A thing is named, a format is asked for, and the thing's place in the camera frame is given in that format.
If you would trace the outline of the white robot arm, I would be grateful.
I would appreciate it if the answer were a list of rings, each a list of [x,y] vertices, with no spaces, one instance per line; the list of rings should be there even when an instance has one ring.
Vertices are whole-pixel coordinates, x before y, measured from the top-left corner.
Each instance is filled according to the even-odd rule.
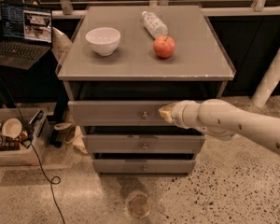
[[[280,155],[280,118],[247,112],[218,99],[171,103],[159,113],[179,128],[195,129],[220,140],[239,134]]]

